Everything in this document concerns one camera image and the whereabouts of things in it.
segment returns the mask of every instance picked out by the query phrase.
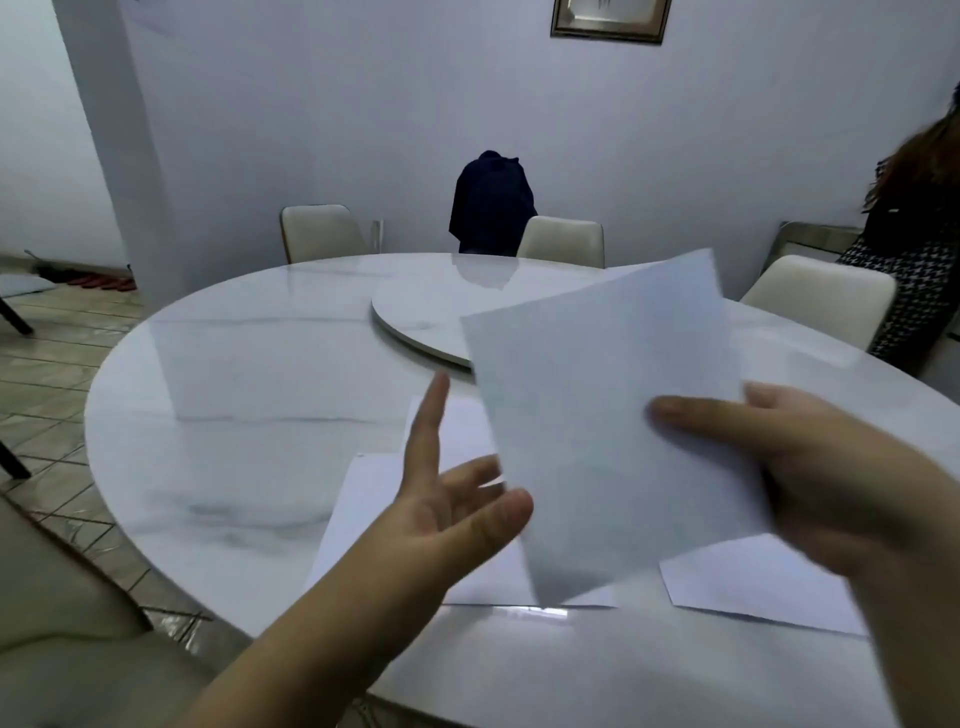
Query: left hand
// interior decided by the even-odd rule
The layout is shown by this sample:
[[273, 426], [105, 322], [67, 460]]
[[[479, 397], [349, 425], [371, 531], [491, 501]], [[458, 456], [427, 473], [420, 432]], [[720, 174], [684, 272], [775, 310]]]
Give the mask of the left hand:
[[327, 638], [344, 646], [341, 659], [363, 672], [363, 682], [375, 680], [433, 618], [447, 590], [519, 535], [533, 514], [526, 491], [480, 487], [500, 476], [494, 455], [438, 474], [449, 388], [449, 377], [437, 374], [427, 389], [393, 504], [304, 598], [317, 593], [324, 609], [335, 610], [339, 624]]

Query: picture frame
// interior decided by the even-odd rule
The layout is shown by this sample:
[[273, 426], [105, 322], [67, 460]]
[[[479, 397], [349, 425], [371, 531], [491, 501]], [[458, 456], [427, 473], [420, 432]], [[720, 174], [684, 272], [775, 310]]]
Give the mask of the picture frame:
[[663, 44], [671, 0], [556, 0], [553, 37]]

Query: chair back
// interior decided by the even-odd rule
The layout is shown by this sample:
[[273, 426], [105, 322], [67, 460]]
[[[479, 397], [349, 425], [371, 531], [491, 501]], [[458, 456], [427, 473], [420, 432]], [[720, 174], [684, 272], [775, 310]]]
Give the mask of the chair back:
[[286, 207], [280, 213], [280, 227], [290, 263], [370, 252], [360, 226], [343, 205]]
[[537, 215], [527, 223], [516, 257], [605, 268], [603, 226]]
[[866, 351], [896, 295], [897, 282], [885, 273], [785, 255], [760, 276], [741, 303]]

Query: black and white patterned clothing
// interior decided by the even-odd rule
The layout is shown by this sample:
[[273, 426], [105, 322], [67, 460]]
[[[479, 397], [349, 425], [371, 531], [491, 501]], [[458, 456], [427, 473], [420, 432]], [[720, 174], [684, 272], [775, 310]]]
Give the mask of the black and white patterned clothing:
[[897, 281], [870, 353], [916, 374], [960, 306], [960, 190], [918, 189], [896, 205], [877, 203], [837, 262]]

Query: black chair leg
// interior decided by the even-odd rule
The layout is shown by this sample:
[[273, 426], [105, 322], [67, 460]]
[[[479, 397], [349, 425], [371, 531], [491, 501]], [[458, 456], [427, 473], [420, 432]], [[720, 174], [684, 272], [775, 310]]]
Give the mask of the black chair leg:
[[0, 316], [3, 316], [11, 323], [11, 326], [24, 336], [30, 336], [34, 332], [30, 324], [20, 318], [20, 314], [10, 308], [6, 301], [0, 299]]
[[0, 443], [0, 468], [3, 468], [10, 474], [10, 477], [17, 480], [26, 480], [30, 477], [30, 471], [27, 470], [27, 467], [3, 443]]

